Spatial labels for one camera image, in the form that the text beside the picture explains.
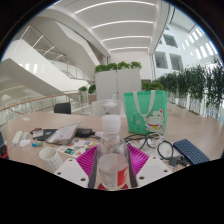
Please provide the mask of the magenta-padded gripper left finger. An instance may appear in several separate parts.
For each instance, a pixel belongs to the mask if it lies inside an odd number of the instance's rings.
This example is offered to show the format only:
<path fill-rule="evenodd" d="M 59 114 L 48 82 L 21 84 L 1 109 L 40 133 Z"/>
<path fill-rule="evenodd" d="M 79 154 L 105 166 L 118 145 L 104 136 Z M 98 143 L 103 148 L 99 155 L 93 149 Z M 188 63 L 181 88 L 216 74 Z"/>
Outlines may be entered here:
<path fill-rule="evenodd" d="M 54 174 L 78 186 L 93 189 L 97 176 L 96 149 L 94 146 L 77 158 L 68 158 Z"/>

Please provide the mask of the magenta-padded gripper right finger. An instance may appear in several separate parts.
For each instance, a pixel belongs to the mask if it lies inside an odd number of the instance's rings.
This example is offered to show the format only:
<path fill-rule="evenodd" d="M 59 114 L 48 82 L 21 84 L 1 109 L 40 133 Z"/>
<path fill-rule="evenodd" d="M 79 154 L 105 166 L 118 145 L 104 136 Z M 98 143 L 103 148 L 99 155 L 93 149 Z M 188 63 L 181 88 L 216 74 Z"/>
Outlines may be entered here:
<path fill-rule="evenodd" d="M 148 156 L 131 145 L 128 149 L 132 188 L 143 187 L 171 174 L 171 170 L 157 156 Z"/>

